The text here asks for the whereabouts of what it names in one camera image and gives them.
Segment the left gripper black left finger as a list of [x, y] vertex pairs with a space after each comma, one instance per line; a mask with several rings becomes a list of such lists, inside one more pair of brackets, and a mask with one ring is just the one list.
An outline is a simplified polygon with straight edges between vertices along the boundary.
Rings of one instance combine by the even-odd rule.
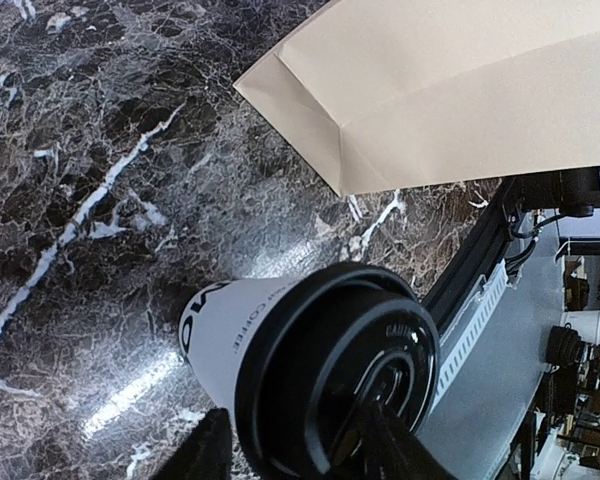
[[225, 408], [213, 408], [205, 414], [153, 479], [229, 479], [232, 455], [229, 412]]

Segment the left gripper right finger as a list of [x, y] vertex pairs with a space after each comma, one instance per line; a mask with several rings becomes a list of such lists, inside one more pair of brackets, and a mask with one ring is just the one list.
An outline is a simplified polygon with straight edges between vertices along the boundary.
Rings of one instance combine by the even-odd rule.
[[363, 479], [455, 479], [380, 403], [369, 407], [362, 427]]

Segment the black coffee cup lid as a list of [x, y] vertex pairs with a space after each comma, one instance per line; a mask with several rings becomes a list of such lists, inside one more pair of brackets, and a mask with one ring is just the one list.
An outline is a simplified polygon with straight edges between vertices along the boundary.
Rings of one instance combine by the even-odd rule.
[[439, 334], [397, 273], [342, 262], [302, 279], [246, 348], [234, 395], [244, 456], [264, 479], [315, 479], [372, 404], [414, 431], [439, 378]]

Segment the white paper coffee cup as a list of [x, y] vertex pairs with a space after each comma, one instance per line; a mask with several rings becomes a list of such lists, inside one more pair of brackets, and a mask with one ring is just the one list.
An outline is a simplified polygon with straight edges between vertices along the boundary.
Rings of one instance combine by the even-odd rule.
[[216, 406], [234, 410], [247, 347], [265, 317], [299, 282], [298, 278], [217, 282], [188, 300], [179, 324], [181, 350]]

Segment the brown paper bag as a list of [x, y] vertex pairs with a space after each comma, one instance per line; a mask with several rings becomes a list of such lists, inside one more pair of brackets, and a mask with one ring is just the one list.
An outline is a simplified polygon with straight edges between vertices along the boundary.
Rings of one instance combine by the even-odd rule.
[[332, 1], [236, 90], [339, 195], [600, 165], [600, 1]]

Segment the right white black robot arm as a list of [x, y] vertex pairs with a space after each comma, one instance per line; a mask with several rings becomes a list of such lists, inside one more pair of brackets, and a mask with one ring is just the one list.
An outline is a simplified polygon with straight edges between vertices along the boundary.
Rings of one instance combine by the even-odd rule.
[[524, 174], [518, 177], [522, 208], [556, 209], [564, 217], [591, 217], [600, 209], [600, 166]]

